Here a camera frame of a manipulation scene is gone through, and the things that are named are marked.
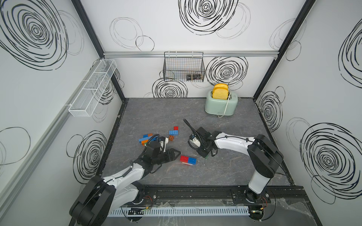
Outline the light blue long lego brick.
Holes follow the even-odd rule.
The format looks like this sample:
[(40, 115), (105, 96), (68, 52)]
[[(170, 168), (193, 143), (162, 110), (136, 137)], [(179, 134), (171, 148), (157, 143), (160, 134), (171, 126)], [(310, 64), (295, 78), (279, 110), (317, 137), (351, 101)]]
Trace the light blue long lego brick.
[(169, 131), (169, 135), (172, 135), (172, 136), (176, 136), (179, 134), (179, 131), (178, 130), (171, 130)]

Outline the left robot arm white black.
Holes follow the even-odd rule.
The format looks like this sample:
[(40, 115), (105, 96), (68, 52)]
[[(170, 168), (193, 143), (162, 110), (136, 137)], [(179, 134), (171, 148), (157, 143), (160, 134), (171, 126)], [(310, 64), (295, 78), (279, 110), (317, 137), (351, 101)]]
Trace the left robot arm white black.
[(165, 141), (151, 141), (130, 166), (111, 176), (94, 176), (70, 208), (70, 225), (100, 226), (109, 213), (129, 202), (141, 203), (144, 186), (139, 182), (154, 173), (155, 165), (177, 160), (181, 152), (166, 148)]

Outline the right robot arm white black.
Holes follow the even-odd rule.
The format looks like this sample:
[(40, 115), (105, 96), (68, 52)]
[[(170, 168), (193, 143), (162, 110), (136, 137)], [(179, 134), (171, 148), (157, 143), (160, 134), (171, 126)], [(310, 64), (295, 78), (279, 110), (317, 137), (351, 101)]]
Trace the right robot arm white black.
[(210, 133), (200, 127), (197, 130), (191, 128), (192, 134), (189, 137), (189, 146), (197, 153), (206, 158), (212, 156), (213, 150), (228, 149), (247, 155), (255, 168), (253, 176), (245, 191), (246, 199), (256, 203), (262, 199), (262, 192), (281, 168), (284, 160), (283, 154), (266, 136), (259, 134), (256, 137), (240, 137), (229, 135), (224, 132), (214, 131)]

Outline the mint green toaster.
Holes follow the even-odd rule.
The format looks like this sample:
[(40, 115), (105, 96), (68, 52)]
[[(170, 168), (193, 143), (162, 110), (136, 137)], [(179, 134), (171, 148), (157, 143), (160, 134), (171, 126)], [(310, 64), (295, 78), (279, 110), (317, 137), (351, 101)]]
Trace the mint green toaster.
[(231, 92), (230, 100), (213, 99), (210, 90), (206, 96), (205, 112), (211, 115), (231, 116), (234, 114), (238, 103), (238, 96)]

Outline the yellow toast slice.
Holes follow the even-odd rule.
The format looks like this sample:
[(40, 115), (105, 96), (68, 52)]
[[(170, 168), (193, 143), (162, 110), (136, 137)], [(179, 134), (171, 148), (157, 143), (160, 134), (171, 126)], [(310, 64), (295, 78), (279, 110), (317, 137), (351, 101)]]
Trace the yellow toast slice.
[(213, 99), (227, 100), (229, 97), (229, 87), (227, 84), (219, 83), (216, 84), (212, 91)]

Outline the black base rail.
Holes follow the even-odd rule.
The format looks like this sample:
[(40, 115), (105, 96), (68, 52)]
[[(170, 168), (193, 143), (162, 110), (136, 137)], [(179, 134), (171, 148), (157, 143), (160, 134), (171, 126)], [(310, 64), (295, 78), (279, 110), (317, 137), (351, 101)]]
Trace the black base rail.
[(276, 198), (306, 198), (301, 186), (267, 186), (260, 195), (253, 195), (247, 186), (178, 186), (146, 185), (144, 194), (159, 200), (231, 200), (233, 204), (270, 204)]

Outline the grey wall rail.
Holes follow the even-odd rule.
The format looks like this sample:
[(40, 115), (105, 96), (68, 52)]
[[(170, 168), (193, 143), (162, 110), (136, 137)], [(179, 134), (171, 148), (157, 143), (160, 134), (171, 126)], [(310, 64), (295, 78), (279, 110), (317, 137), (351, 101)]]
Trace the grey wall rail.
[(251, 51), (110, 51), (106, 58), (151, 58), (151, 57), (277, 57), (277, 50)]

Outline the black corner frame post left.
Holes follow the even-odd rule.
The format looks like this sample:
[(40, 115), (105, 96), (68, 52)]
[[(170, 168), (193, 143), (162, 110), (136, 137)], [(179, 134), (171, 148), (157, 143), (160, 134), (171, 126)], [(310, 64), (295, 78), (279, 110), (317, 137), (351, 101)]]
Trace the black corner frame post left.
[[(98, 56), (100, 58), (103, 58), (105, 52), (103, 50), (103, 47), (102, 47), (102, 45), (101, 45), (95, 31), (94, 31), (94, 28), (93, 28), (91, 22), (90, 22), (90, 20), (89, 20), (89, 18), (87, 16), (87, 13), (86, 13), (86, 11), (85, 11), (85, 9), (83, 7), (83, 4), (81, 3), (80, 0), (71, 0), (71, 2), (73, 4), (73, 6), (74, 6), (80, 20), (81, 20), (81, 22), (82, 22), (86, 32), (87, 32), (88, 37), (90, 38), (90, 40), (92, 42), (92, 45), (95, 48)], [(123, 92), (121, 90), (121, 87), (120, 87), (119, 82), (117, 81), (116, 77), (112, 76), (111, 81), (112, 81), (112, 84), (114, 85), (114, 87), (116, 89), (116, 92), (119, 95), (121, 101), (123, 103), (126, 103), (127, 100), (126, 100), (126, 98), (125, 98), (125, 96), (124, 96), (124, 94), (123, 94)]]

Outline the black corner frame post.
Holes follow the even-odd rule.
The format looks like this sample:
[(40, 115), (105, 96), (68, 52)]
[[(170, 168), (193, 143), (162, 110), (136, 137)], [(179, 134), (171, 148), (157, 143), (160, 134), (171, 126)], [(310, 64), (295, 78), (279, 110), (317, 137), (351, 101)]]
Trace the black corner frame post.
[[(85, 9), (83, 7), (83, 4), (81, 3), (80, 0), (71, 0), (71, 2), (73, 4), (73, 6), (74, 6), (80, 20), (81, 20), (81, 22), (82, 22), (86, 32), (87, 32), (88, 37), (90, 38), (90, 40), (92, 42), (92, 45), (95, 48), (98, 56), (100, 58), (103, 58), (105, 52), (103, 50), (103, 47), (102, 47), (102, 45), (101, 45), (95, 31), (94, 31), (94, 28), (93, 28), (91, 22), (90, 22), (90, 20), (89, 20), (89, 18), (87, 16), (87, 13), (86, 13), (86, 11), (85, 11)], [(127, 100), (126, 100), (126, 98), (125, 98), (125, 96), (124, 96), (124, 94), (123, 94), (123, 92), (121, 90), (121, 87), (120, 87), (119, 82), (117, 81), (116, 77), (112, 76), (111, 81), (112, 81), (112, 84), (114, 85), (114, 87), (116, 89), (116, 92), (119, 95), (121, 101), (123, 103), (126, 103)]]
[(276, 59), (272, 61), (270, 64), (268, 70), (266, 71), (265, 76), (263, 77), (262, 81), (260, 82), (255, 94), (253, 95), (253, 101), (256, 102), (256, 100), (261, 95), (263, 89), (267, 85), (269, 79), (271, 78), (272, 74), (274, 73), (275, 69), (277, 68), (278, 64), (282, 60), (282, 57), (286, 53), (289, 45), (292, 43), (293, 39), (295, 38), (297, 32), (299, 31), (300, 27), (302, 26), (303, 22), (305, 21), (307, 15), (309, 14), (310, 10), (314, 6), (316, 0), (306, 0), (304, 5), (302, 6), (298, 16), (296, 17), (293, 25), (291, 26), (289, 32), (286, 35), (286, 38), (284, 39), (280, 49), (279, 54)]

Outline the black corner frame post right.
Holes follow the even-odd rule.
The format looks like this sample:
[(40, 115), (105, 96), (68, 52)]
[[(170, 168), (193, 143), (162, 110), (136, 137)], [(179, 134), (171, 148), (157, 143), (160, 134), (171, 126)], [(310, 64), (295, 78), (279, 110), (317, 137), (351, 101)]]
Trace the black corner frame post right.
[(270, 64), (268, 70), (266, 71), (265, 76), (263, 77), (262, 81), (260, 82), (255, 94), (253, 95), (253, 101), (256, 102), (256, 100), (261, 95), (263, 89), (267, 85), (269, 79), (271, 78), (272, 74), (274, 73), (275, 69), (277, 68), (278, 64), (282, 60), (282, 57), (286, 53), (289, 45), (292, 43), (293, 39), (295, 38), (297, 32), (299, 31), (300, 27), (302, 26), (303, 22), (305, 21), (307, 15), (309, 14), (310, 10), (314, 6), (316, 0), (306, 0), (304, 5), (302, 6), (298, 16), (296, 17), (293, 25), (291, 26), (289, 32), (286, 35), (286, 38), (284, 39), (280, 49), (279, 54), (276, 59), (272, 61)]

